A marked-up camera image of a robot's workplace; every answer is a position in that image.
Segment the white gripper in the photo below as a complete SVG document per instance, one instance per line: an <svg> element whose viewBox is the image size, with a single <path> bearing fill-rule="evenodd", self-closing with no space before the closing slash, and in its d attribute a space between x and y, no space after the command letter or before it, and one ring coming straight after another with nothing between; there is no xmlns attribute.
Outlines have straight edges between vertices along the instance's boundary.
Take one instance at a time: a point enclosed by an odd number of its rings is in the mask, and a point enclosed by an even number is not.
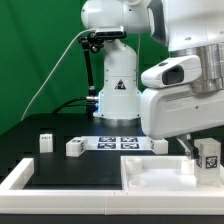
<svg viewBox="0 0 224 224"><path fill-rule="evenodd" d="M186 135L224 125L224 90L193 95L189 85L147 88L141 95L141 127L152 139L177 136L189 159L194 148Z"/></svg>

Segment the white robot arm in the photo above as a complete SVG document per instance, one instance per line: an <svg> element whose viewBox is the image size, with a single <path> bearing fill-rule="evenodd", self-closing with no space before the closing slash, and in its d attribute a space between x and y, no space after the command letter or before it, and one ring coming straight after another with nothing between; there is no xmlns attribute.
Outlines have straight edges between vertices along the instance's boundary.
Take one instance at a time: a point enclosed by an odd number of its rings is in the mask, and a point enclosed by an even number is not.
<svg viewBox="0 0 224 224"><path fill-rule="evenodd" d="M104 53L94 117L137 120L153 139L224 124L224 0L86 0L81 20Z"/></svg>

